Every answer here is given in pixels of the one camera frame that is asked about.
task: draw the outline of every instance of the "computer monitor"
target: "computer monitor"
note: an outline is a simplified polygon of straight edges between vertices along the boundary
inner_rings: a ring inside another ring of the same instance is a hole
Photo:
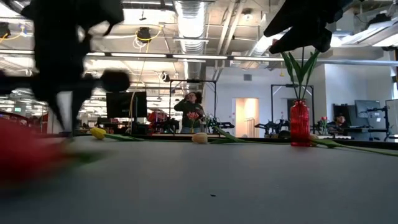
[[[132,93],[107,93],[106,112],[108,118],[146,118],[147,93],[136,92],[132,101],[132,115],[129,116]]]
[[[356,100],[355,108],[358,118],[380,118],[380,111],[374,111],[374,109],[380,108],[380,101]]]

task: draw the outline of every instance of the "table surface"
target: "table surface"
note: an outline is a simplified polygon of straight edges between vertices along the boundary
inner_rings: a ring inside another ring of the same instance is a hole
[[[398,222],[398,157],[90,136],[74,144],[116,153],[25,194],[3,195],[0,223]]]

